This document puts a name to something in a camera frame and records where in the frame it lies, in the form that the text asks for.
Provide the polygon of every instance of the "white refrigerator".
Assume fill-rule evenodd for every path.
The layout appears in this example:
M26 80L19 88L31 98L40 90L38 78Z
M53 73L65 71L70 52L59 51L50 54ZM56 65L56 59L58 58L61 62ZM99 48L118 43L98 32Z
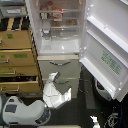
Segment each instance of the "white refrigerator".
M25 2L43 80L60 71L60 83L71 80L74 98L82 63L113 99L122 101L128 92L128 1Z

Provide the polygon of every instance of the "door handle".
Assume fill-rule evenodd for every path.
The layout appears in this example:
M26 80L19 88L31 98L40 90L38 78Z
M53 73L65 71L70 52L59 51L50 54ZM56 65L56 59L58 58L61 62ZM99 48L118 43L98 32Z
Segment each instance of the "door handle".
M2 44L2 39L0 39L0 44Z
M20 86L18 85L16 90L6 90L6 91L4 91L3 88L5 88L5 86L1 87L0 92L4 92L4 93L7 93L7 92L19 92Z
M67 80L67 81L63 81L63 82L59 82L59 81L54 81L54 83L56 83L56 84L66 84L66 83L68 83L69 81Z
M14 72L8 72L8 73L0 73L0 75L15 75L16 71Z
M71 63L71 61L66 61L66 62L64 62L64 63L62 63L62 64L56 63L55 61L50 61L49 63L50 63L50 64L53 64L53 65L57 65L57 66L64 66L64 65L66 65L66 64Z
M8 63L9 59L7 59L7 61L0 61L0 64L4 64L4 63Z

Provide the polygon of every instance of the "crisper drawer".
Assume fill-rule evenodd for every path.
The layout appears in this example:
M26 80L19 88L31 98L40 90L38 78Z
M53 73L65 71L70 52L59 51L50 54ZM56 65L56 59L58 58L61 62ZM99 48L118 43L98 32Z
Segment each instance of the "crisper drawer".
M0 93L39 92L38 78L24 82L0 82Z
M27 66L34 65L31 49L26 50L0 50L1 66Z
M38 75L36 65L20 67L0 67L0 77Z
M71 97L77 98L79 79L57 79L54 85L61 94L64 94L71 87Z
M79 78L81 64L77 58L71 59L70 57L64 56L61 56L60 58L54 56L51 60L48 56L46 58L49 60L41 60L41 58L38 57L43 79L48 78L49 74L54 72L60 72L61 78Z
M0 49L31 48L28 31L2 31L0 32Z

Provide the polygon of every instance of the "label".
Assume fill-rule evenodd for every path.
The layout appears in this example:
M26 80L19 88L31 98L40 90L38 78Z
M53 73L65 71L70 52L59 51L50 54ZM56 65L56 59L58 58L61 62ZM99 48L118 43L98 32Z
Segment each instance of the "label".
M13 9L13 10L7 10L7 13L9 14L19 14L20 13L20 9Z
M9 39L13 39L13 35L12 34L7 34Z
M8 68L9 70L12 70L13 68Z
M117 74L119 75L122 68L121 66L112 59L111 56L109 56L105 51L103 51L103 55L101 59Z
M1 58L5 58L5 55L1 55Z
M14 58L27 58L27 54L22 53L22 54L13 54Z

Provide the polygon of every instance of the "open refrigerator door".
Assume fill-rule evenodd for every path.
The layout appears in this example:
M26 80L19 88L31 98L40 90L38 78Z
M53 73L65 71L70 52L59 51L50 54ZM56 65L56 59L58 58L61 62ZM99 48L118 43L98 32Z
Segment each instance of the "open refrigerator door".
M127 1L87 0L80 62L121 101L128 92Z

